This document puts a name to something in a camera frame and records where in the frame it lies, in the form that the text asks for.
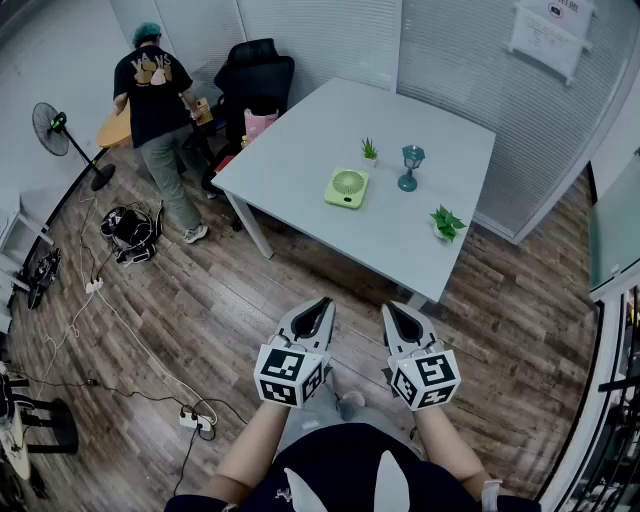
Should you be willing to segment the black office chair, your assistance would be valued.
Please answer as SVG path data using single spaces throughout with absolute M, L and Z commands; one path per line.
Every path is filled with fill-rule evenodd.
M 222 193 L 212 184 L 216 168 L 225 157 L 241 151 L 242 137 L 247 134 L 245 111 L 283 115 L 288 110 L 294 70 L 294 59 L 280 55 L 271 38 L 240 43 L 230 50 L 214 78 L 221 91 L 214 113 L 226 121 L 227 144 L 214 156 L 202 178 L 201 186 L 208 197 Z

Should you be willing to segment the white wrist band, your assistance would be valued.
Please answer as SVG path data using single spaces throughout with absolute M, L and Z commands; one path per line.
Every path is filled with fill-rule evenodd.
M 481 495 L 482 512 L 499 512 L 498 498 L 501 486 L 502 481 L 498 479 L 484 482 Z

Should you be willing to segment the dark shirt with white print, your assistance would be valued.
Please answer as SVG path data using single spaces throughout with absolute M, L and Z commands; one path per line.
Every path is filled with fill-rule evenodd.
M 179 495 L 164 512 L 488 512 L 447 470 L 362 423 L 314 431 L 283 450 L 239 505 Z

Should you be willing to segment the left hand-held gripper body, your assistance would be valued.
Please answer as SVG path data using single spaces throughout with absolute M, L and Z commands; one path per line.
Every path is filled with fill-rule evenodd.
M 331 334 L 311 338 L 275 334 L 260 347 L 254 369 L 259 397 L 290 408 L 302 408 L 326 381 Z

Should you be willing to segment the grey trousers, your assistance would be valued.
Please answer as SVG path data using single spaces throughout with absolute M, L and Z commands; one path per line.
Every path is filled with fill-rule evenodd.
M 389 435 L 405 445 L 420 460 L 424 460 L 421 452 L 411 443 L 409 437 L 401 432 L 384 414 L 368 407 L 355 421 L 345 422 L 337 409 L 338 395 L 331 384 L 323 383 L 302 408 L 291 410 L 276 453 L 281 453 L 305 435 L 318 430 L 341 425 L 367 424 Z

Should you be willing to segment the teal lantern table lamp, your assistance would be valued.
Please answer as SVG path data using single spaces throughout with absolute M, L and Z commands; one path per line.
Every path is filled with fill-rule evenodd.
M 406 172 L 399 177 L 398 187 L 405 192 L 413 192 L 417 188 L 414 171 L 418 169 L 423 162 L 425 152 L 417 145 L 408 145 L 402 148 L 402 153 Z

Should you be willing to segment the white shelf frame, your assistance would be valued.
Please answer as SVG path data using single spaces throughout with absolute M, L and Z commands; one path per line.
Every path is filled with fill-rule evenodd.
M 21 277 L 28 242 L 45 241 L 50 246 L 55 241 L 48 235 L 49 226 L 34 216 L 23 205 L 16 189 L 0 188 L 0 275 L 12 285 L 29 292 L 30 285 Z

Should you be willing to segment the person's left forearm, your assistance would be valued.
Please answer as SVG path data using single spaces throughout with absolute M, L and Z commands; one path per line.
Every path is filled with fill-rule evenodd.
M 265 478 L 290 409 L 264 402 L 217 466 L 208 490 L 212 497 L 239 504 Z

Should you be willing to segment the black standing floor fan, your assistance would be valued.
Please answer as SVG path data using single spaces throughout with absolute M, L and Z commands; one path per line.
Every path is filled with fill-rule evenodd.
M 91 190 L 98 191 L 105 187 L 115 173 L 113 164 L 99 168 L 97 160 L 91 159 L 71 136 L 66 128 L 67 116 L 64 112 L 57 111 L 46 102 L 37 103 L 32 111 L 32 126 L 34 133 L 42 146 L 54 156 L 65 156 L 69 145 L 72 145 L 79 155 L 94 172 L 91 182 Z

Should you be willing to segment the person's right forearm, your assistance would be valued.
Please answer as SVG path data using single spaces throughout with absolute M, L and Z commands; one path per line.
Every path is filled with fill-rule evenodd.
M 443 409 L 422 409 L 415 411 L 413 416 L 428 459 L 447 470 L 476 501 L 480 501 L 484 484 L 491 476 Z

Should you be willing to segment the pink bag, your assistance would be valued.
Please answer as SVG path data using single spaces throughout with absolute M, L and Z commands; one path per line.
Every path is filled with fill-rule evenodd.
M 279 110 L 277 108 L 246 108 L 244 110 L 244 121 L 248 142 L 253 142 L 278 118 Z

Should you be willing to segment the green small desk fan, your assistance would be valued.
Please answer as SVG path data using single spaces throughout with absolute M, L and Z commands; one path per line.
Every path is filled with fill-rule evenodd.
M 353 169 L 336 168 L 324 194 L 327 204 L 359 209 L 367 190 L 369 174 Z

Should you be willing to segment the round wooden table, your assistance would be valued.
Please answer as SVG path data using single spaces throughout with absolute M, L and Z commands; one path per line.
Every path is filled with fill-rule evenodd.
M 111 113 L 104 121 L 96 136 L 99 148 L 110 148 L 131 138 L 130 102 L 116 115 Z

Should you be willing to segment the white wall notice holder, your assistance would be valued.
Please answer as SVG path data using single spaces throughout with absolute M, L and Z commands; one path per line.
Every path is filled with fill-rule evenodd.
M 596 6 L 591 0 L 516 0 L 514 25 L 507 43 L 574 83 L 584 53 L 592 51 L 588 34 Z

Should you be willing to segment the black gear pile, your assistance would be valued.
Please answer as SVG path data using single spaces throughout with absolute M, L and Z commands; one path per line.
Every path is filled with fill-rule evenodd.
M 27 295 L 29 310 L 36 309 L 41 303 L 44 292 L 56 281 L 60 270 L 61 252 L 55 248 L 37 264 L 34 275 L 29 280 Z

